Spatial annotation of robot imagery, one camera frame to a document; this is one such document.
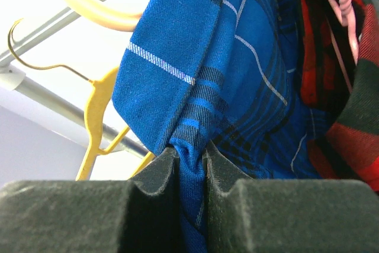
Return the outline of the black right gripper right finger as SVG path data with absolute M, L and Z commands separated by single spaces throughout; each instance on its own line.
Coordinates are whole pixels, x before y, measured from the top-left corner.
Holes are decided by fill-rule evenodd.
M 209 252 L 377 252 L 378 195 L 356 180 L 260 180 L 213 143 L 207 166 Z

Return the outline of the red black plaid shirt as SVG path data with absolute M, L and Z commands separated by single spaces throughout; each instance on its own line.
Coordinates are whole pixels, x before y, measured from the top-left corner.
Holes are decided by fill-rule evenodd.
M 323 178 L 355 179 L 378 191 L 378 19 L 371 0 L 352 0 L 359 38 L 354 58 L 329 0 L 299 0 L 304 60 L 300 94 L 332 116 L 307 144 Z

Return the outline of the pink hanger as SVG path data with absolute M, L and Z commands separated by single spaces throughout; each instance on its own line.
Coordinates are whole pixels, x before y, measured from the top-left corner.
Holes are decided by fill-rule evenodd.
M 331 8 L 333 9 L 333 12 L 336 15 L 336 18 L 338 21 L 341 23 L 343 27 L 347 28 L 348 31 L 348 41 L 352 53 L 353 60 L 355 62 L 355 65 L 358 63 L 358 53 L 359 53 L 359 47 L 358 47 L 358 39 L 356 36 L 356 17 L 355 17 L 355 12 L 352 6 L 352 0 L 328 0 Z M 330 24 L 329 25 L 329 30 L 330 30 L 330 36 L 331 36 L 331 41 L 332 45 L 334 48 L 334 51 L 336 53 L 336 57 L 339 63 L 339 66 L 341 68 L 343 78 L 345 80 L 347 89 L 349 93 L 352 92 L 352 84 L 349 79 L 349 76 L 346 71 L 345 64 L 342 59 L 341 52 L 338 48 L 338 44 L 336 42 L 334 33 L 332 31 L 332 27 Z

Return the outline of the beige plastic hanger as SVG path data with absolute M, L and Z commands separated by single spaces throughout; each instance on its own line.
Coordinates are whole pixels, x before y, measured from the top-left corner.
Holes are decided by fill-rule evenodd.
M 142 13 L 122 12 L 112 9 L 100 0 L 64 0 L 68 7 L 86 19 L 105 28 L 132 32 Z

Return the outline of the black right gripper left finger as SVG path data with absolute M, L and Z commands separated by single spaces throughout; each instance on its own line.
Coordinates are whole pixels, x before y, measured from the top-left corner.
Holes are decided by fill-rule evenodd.
M 2 252 L 179 252 L 178 154 L 125 181 L 17 181 L 1 189 Z

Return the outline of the blue plaid shirt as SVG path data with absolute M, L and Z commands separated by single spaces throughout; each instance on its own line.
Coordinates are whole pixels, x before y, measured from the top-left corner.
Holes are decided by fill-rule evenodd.
M 318 179 L 307 142 L 297 0 L 150 0 L 126 47 L 113 106 L 155 155 L 179 154 L 182 252 L 206 252 L 201 157 L 209 142 L 255 178 Z

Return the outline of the metal clothes rack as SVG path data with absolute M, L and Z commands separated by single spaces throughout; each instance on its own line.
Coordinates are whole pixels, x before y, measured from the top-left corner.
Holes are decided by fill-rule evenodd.
M 105 0 L 110 7 L 124 12 L 143 11 L 148 2 L 149 0 Z M 17 41 L 14 49 L 20 53 L 23 52 L 22 44 L 38 39 L 52 24 L 43 31 L 38 31 L 38 34 L 29 38 L 28 36 L 61 11 L 64 11 L 63 17 L 54 20 L 52 24 L 58 24 L 60 19 L 67 21 L 68 16 L 78 16 L 63 0 L 1 0 L 1 61 L 9 58 L 10 64 L 23 70 L 27 78 L 83 110 L 91 92 L 88 82 L 63 68 L 36 71 L 13 60 L 12 55 L 8 57 L 7 34 L 14 21 L 23 18 L 14 30 L 14 39 Z M 121 62 L 131 35 L 132 33 L 111 30 L 78 17 L 37 45 L 23 48 L 27 50 L 19 57 L 36 66 L 65 64 L 90 79 L 98 79 Z M 75 142 L 82 148 L 87 147 L 88 135 L 82 126 L 16 90 L 9 91 L 1 87 L 1 107 L 51 130 L 53 134 Z

